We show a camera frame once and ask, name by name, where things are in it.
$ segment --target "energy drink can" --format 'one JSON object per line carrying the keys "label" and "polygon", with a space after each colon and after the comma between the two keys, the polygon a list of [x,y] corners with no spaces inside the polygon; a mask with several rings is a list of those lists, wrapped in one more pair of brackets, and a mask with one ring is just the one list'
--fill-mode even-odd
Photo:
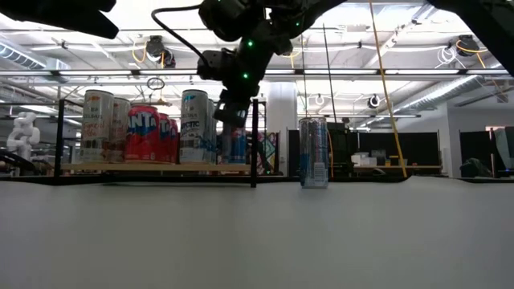
{"label": "energy drink can", "polygon": [[325,118],[300,120],[300,184],[304,188],[328,186],[328,131]]}
{"label": "energy drink can", "polygon": [[245,128],[223,124],[222,161],[224,164],[247,163],[247,132]]}
{"label": "energy drink can", "polygon": [[206,148],[208,140],[208,95],[200,90],[186,90],[182,93],[180,162],[208,163]]}
{"label": "energy drink can", "polygon": [[174,119],[169,120],[171,123],[170,128],[170,145],[169,145],[169,161],[172,164],[177,164],[177,155],[178,155],[178,126],[177,121]]}
{"label": "energy drink can", "polygon": [[88,90],[84,95],[80,158],[84,164],[108,161],[114,95]]}
{"label": "energy drink can", "polygon": [[125,141],[129,126],[130,102],[119,97],[114,98],[112,109],[111,134],[109,141],[109,161],[124,162]]}

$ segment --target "wooden shelf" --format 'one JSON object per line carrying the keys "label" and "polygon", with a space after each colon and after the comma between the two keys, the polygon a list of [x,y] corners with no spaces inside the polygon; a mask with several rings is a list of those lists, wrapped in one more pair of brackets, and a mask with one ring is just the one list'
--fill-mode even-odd
{"label": "wooden shelf", "polygon": [[62,165],[63,170],[99,171],[179,171],[179,172],[246,172],[250,165],[173,165],[173,164],[76,164]]}

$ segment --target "blue can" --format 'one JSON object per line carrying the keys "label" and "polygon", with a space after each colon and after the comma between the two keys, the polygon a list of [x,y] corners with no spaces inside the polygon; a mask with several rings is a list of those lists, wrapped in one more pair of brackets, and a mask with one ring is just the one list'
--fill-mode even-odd
{"label": "blue can", "polygon": [[222,163],[247,163],[247,132],[245,128],[235,128],[229,124],[223,124]]}
{"label": "blue can", "polygon": [[247,163],[247,130],[245,128],[234,128],[232,130],[232,150],[230,154],[230,163]]}

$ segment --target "wall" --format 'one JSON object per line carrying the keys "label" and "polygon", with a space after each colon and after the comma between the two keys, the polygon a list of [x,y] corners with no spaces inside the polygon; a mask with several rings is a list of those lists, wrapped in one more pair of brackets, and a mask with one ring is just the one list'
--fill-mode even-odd
{"label": "wall", "polygon": [[451,136],[451,159],[454,177],[460,177],[462,157],[460,153],[460,132],[484,131],[486,126],[514,126],[514,110],[483,108],[449,108],[449,129]]}
{"label": "wall", "polygon": [[400,119],[398,132],[439,132],[439,149],[443,163],[443,173],[452,177],[451,138],[448,127],[447,104],[440,104],[433,111],[419,113],[420,118]]}

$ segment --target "fluorescent light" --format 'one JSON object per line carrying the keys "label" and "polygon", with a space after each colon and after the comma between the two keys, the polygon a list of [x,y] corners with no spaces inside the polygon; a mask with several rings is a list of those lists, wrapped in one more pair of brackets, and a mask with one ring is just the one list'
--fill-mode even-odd
{"label": "fluorescent light", "polygon": [[39,105],[22,105],[22,108],[30,109],[34,112],[42,112],[42,113],[57,113],[57,109],[49,108],[45,106],[39,106]]}
{"label": "fluorescent light", "polygon": [[60,75],[131,75],[132,72],[128,70],[119,71],[60,71]]}
{"label": "fluorescent light", "polygon": [[459,73],[458,69],[387,69],[387,75],[451,75]]}
{"label": "fluorescent light", "polygon": [[51,75],[49,71],[0,71],[0,76],[38,76]]}
{"label": "fluorescent light", "polygon": [[80,122],[78,121],[75,121],[75,120],[67,120],[67,119],[64,119],[65,122],[69,123],[69,124],[74,124],[74,125],[82,125]]}
{"label": "fluorescent light", "polygon": [[195,75],[193,69],[144,69],[140,70],[142,75]]}
{"label": "fluorescent light", "polygon": [[467,71],[469,75],[508,75],[505,69],[470,69]]}
{"label": "fluorescent light", "polygon": [[362,74],[362,75],[376,75],[376,69],[331,69],[330,72],[335,75],[352,75],[352,74]]}
{"label": "fluorescent light", "polygon": [[350,130],[357,130],[357,131],[366,131],[366,132],[369,132],[371,130],[371,128],[368,128],[368,127],[358,127],[358,128],[350,128]]}
{"label": "fluorescent light", "polygon": [[268,69],[266,70],[267,75],[277,75],[277,74],[295,74],[293,69]]}
{"label": "fluorescent light", "polygon": [[[310,115],[311,117],[334,117],[333,114],[325,114],[325,115]],[[372,116],[372,115],[354,115],[354,114],[338,114],[336,113],[336,117],[348,117],[348,118],[371,118],[378,117],[379,119],[389,118],[389,115],[380,115],[380,116]],[[393,115],[393,118],[415,118],[421,117],[420,115]]]}
{"label": "fluorescent light", "polygon": [[[328,69],[306,69],[307,75],[328,75]],[[376,69],[331,69],[333,75],[376,75]]]}
{"label": "fluorescent light", "polygon": [[137,69],[141,69],[141,67],[139,65],[137,65],[137,63],[129,63],[128,65],[135,66],[135,67],[137,67]]}

